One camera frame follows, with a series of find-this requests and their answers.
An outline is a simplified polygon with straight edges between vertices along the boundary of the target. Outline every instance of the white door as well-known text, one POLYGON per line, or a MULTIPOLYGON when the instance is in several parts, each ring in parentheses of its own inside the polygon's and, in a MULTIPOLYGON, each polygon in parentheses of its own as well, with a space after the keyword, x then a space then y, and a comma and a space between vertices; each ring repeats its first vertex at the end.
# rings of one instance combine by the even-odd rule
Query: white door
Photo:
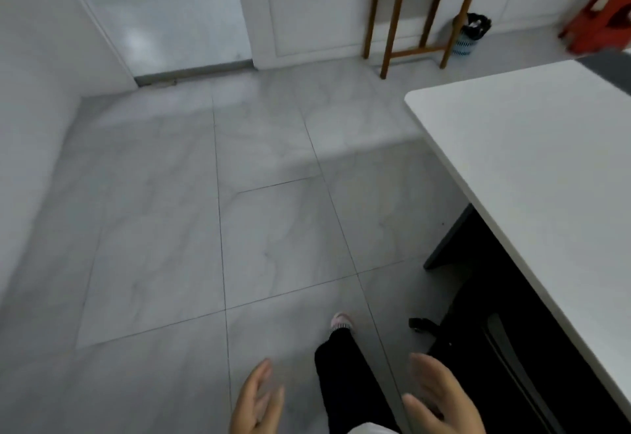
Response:
POLYGON ((85 1, 135 77, 252 57, 240 0, 85 1))

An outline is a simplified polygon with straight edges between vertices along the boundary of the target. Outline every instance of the trash can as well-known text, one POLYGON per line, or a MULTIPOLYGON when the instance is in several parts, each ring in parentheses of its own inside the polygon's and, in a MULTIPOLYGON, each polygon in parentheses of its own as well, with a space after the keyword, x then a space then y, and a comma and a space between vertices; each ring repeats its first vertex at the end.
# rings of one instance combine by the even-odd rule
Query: trash can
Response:
POLYGON ((468 13, 467 22, 460 29, 452 53, 465 56, 471 54, 473 49, 486 32, 491 28, 491 19, 478 13, 468 13))

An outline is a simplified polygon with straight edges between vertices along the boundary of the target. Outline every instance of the hand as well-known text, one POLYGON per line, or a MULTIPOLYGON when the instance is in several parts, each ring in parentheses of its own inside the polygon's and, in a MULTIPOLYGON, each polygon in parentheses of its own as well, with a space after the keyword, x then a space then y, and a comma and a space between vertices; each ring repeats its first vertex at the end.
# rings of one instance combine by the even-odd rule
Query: hand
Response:
POLYGON ((411 354, 410 359, 416 381, 445 420, 440 421, 413 395, 404 394, 403 404, 408 413, 430 434, 485 434, 478 410, 451 371, 426 354, 411 354))
POLYGON ((283 413, 285 388, 280 386, 273 393, 257 397, 261 385, 271 375, 272 363, 264 359, 245 380, 230 420, 230 434, 276 434, 283 413))

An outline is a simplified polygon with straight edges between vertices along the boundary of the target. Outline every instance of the foot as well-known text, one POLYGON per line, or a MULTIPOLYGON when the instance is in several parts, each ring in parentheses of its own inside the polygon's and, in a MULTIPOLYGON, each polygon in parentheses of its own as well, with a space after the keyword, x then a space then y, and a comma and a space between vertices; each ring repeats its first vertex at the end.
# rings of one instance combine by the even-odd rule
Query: foot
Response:
POLYGON ((336 313, 331 320, 331 332, 340 328, 346 328, 350 332, 355 331, 351 318, 346 313, 336 313))

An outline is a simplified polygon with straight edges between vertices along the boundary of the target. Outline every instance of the black trash bag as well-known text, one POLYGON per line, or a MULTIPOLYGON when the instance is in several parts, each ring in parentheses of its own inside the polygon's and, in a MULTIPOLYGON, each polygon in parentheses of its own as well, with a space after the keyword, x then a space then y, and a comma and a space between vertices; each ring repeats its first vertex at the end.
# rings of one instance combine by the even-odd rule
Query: black trash bag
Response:
POLYGON ((471 40, 479 40, 490 28, 490 18, 478 13, 468 13, 467 23, 462 26, 461 32, 471 40))

